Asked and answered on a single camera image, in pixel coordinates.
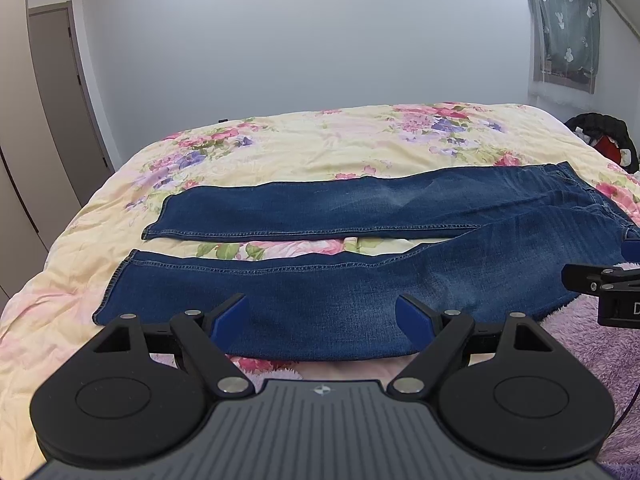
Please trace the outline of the blue denim jeans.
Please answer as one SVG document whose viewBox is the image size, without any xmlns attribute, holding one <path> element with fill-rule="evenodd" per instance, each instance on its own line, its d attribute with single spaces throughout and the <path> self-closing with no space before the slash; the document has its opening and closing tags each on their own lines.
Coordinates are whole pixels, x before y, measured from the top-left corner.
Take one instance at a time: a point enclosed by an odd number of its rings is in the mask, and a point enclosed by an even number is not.
<svg viewBox="0 0 640 480">
<path fill-rule="evenodd" d="M 281 361 L 406 356 L 395 304 L 413 296 L 480 323 L 540 320 L 573 299 L 569 263 L 626 260 L 639 227 L 568 162 L 454 167 L 403 178 L 196 186 L 164 200 L 144 240 L 197 242 L 226 256 L 136 249 L 94 312 L 160 324 L 248 303 L 226 351 Z"/>
</svg>

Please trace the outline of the purple fluffy blanket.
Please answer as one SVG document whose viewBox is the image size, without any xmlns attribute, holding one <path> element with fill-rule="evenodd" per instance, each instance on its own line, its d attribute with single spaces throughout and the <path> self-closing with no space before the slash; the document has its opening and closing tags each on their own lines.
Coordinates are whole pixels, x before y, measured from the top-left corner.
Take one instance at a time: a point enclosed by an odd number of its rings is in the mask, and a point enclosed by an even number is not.
<svg viewBox="0 0 640 480">
<path fill-rule="evenodd" d="M 578 266 L 561 272 L 564 292 L 574 298 L 541 322 L 585 368 L 596 376 L 614 401 L 612 434 L 605 440 L 598 462 L 617 479 L 639 477 L 639 332 L 634 328 L 598 323 L 600 271 Z"/>
</svg>

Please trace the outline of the black and red bag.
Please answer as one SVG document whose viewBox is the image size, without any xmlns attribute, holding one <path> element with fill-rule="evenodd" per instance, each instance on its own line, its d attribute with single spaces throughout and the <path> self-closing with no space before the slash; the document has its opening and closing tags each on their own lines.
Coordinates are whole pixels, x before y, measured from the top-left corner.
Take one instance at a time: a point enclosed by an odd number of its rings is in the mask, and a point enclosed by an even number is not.
<svg viewBox="0 0 640 480">
<path fill-rule="evenodd" d="M 639 170 L 638 153 L 626 122 L 610 115 L 585 113 L 570 118 L 565 125 L 628 174 Z"/>
</svg>

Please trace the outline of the floral yellow quilt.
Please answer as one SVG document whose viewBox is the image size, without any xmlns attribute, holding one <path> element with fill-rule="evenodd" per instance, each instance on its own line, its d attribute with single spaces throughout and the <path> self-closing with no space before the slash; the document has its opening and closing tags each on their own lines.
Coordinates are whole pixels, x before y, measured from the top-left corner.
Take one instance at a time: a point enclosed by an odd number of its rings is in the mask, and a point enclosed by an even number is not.
<svg viewBox="0 0 640 480">
<path fill-rule="evenodd" d="M 163 200 L 195 185 L 403 177 L 455 166 L 569 162 L 631 218 L 639 181 L 539 108 L 521 104 L 372 105 L 234 120 L 186 130 L 132 156 L 55 240 L 42 271 L 1 317 L 1 474 L 43 462 L 29 420 L 35 390 L 95 333 L 93 312 L 134 248 L 178 257 L 262 260 L 310 252 L 403 252 L 405 240 L 198 244 L 151 240 Z"/>
</svg>

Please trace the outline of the beige wardrobe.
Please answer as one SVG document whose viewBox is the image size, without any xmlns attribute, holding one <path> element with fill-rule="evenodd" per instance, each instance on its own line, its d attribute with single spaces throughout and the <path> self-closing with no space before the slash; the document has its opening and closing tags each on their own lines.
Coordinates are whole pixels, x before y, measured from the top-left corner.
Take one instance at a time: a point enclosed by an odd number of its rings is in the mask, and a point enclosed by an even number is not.
<svg viewBox="0 0 640 480">
<path fill-rule="evenodd" d="M 1 0 L 1 302 L 42 271 L 79 211 L 40 99 L 27 0 Z"/>
</svg>

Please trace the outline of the green patterned curtain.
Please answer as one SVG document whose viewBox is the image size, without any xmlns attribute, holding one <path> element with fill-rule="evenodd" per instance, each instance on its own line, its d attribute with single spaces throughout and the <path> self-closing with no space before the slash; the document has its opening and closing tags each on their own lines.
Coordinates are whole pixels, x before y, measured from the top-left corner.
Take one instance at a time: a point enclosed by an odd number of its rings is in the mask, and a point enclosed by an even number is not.
<svg viewBox="0 0 640 480">
<path fill-rule="evenodd" d="M 600 0 L 528 0 L 534 79 L 593 94 L 600 61 Z"/>
</svg>

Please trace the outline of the grey-brown door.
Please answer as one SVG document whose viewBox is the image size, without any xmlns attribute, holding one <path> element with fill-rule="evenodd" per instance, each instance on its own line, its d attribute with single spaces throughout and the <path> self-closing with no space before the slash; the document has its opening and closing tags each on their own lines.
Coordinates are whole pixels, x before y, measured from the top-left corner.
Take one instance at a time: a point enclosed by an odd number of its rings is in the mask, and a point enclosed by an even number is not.
<svg viewBox="0 0 640 480">
<path fill-rule="evenodd" d="M 50 133 L 78 202 L 85 205 L 114 168 L 86 88 L 72 4 L 30 9 L 28 32 Z"/>
</svg>

